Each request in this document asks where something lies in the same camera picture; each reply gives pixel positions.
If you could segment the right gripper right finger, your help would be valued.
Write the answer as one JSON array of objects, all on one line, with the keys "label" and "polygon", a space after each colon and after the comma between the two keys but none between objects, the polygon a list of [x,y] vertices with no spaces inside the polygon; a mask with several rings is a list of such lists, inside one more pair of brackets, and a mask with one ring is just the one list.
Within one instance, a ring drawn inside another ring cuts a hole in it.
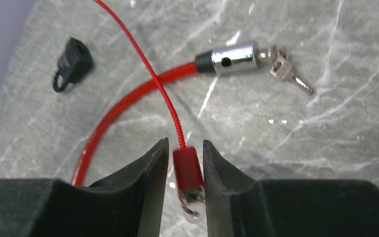
[{"label": "right gripper right finger", "polygon": [[379,237],[379,187],[354,179],[255,180],[203,142],[210,237]]}]

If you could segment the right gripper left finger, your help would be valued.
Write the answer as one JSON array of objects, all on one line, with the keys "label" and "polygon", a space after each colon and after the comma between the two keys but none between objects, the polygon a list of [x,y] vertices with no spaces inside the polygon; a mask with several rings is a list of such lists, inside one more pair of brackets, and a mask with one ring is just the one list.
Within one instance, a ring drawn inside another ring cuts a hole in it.
[{"label": "right gripper left finger", "polygon": [[169,141],[88,187],[0,179],[0,237],[157,237]]}]

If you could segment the small red padlock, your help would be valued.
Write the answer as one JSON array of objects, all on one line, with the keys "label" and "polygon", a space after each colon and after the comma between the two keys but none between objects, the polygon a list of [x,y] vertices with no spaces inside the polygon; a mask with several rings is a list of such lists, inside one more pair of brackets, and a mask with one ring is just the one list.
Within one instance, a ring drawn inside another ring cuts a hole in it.
[{"label": "small red padlock", "polygon": [[159,82],[159,75],[155,73],[146,56],[138,46],[137,42],[120,20],[120,18],[101,0],[97,1],[109,15],[119,24],[124,31],[136,52],[146,66],[151,79],[155,81],[157,89],[162,95],[165,104],[170,112],[173,124],[177,132],[179,148],[173,151],[173,168],[175,171],[176,187],[181,207],[184,211],[185,219],[190,223],[196,223],[205,215],[205,191],[204,180],[195,147],[187,146],[183,129],[178,114],[164,89],[164,85]]}]

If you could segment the silver key bunch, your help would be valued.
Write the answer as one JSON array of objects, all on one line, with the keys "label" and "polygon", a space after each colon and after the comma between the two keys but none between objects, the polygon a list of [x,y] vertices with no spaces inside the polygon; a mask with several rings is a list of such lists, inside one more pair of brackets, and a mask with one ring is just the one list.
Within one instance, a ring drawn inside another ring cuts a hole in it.
[{"label": "silver key bunch", "polygon": [[285,46],[275,44],[261,49],[259,59],[269,63],[269,72],[277,80],[295,84],[308,95],[314,94],[314,89],[298,76],[296,69],[288,61]]}]

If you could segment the red cable lock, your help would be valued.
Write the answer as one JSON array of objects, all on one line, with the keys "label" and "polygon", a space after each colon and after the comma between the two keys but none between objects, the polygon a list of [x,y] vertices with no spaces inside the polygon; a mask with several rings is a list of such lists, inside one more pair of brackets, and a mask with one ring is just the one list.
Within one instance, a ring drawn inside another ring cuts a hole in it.
[{"label": "red cable lock", "polygon": [[[219,47],[196,55],[193,62],[177,66],[160,74],[158,76],[159,82],[167,84],[196,73],[223,75],[256,69],[264,58],[266,58],[266,52],[260,49],[258,43],[254,40]],[[117,117],[125,112],[128,107],[156,89],[155,81],[148,80],[133,89],[107,112],[88,138],[82,150],[72,178],[72,185],[81,186],[83,184],[91,158],[101,138]]]}]

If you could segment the small black padlock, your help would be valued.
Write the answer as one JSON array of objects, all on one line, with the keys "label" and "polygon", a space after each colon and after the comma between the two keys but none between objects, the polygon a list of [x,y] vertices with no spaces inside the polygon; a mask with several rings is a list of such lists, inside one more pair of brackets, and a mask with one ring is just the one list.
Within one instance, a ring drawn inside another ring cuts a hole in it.
[{"label": "small black padlock", "polygon": [[62,92],[68,84],[78,83],[93,68],[94,62],[87,46],[80,40],[70,37],[61,54],[53,77],[53,90]]}]

